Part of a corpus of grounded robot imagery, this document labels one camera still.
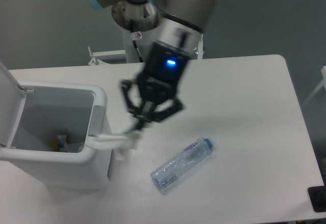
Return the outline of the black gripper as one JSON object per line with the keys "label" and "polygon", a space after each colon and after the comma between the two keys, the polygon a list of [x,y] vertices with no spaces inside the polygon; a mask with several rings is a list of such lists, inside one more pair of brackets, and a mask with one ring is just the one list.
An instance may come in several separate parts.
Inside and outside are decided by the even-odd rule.
{"label": "black gripper", "polygon": [[[178,98],[178,83],[187,66],[190,56],[160,42],[155,42],[143,69],[136,77],[136,84],[142,101],[146,102],[144,111],[136,106],[129,96],[133,81],[123,79],[120,88],[126,104],[127,111],[135,118],[129,132],[142,131],[151,123],[161,123],[184,109]],[[171,99],[171,104],[163,110],[156,110],[157,104]]]}

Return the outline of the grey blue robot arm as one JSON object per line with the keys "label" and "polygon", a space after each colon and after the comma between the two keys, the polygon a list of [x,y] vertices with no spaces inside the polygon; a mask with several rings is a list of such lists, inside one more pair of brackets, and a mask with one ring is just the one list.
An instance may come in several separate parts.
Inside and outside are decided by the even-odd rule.
{"label": "grey blue robot arm", "polygon": [[182,110],[178,83],[219,0],[89,0],[95,9],[111,7],[117,24],[131,33],[158,29],[134,80],[120,83],[128,111],[136,118],[132,131],[161,122]]}

